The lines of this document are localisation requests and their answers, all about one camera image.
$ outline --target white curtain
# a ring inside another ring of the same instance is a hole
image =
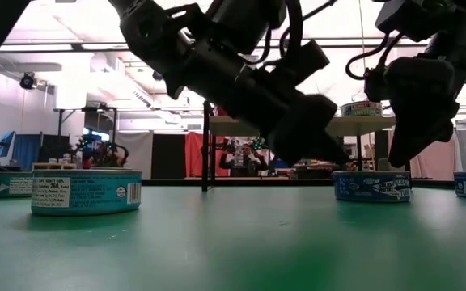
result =
[[[151,177],[153,139],[154,134],[152,132],[118,132],[116,134],[116,143],[119,146],[124,146],[130,152],[130,156],[129,158],[127,158],[127,163],[125,164],[125,167],[142,171],[142,179],[150,179]]]

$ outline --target nutrition facts label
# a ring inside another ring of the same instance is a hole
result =
[[[70,207],[71,178],[35,178],[32,206]]]
[[[11,178],[8,193],[10,195],[23,195],[32,193],[32,178]]]

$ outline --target green tabletop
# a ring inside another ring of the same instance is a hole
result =
[[[0,291],[466,291],[466,199],[333,188],[143,188],[142,207],[34,217],[0,200]]]

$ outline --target monitor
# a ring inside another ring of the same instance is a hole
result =
[[[0,141],[0,158],[5,158],[8,156],[8,151],[10,150],[10,145],[14,139],[15,131],[3,134]]]

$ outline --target camera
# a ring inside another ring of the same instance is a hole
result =
[[[24,73],[24,76],[21,78],[19,85],[24,90],[34,90],[37,88],[37,79],[35,78],[34,73]]]

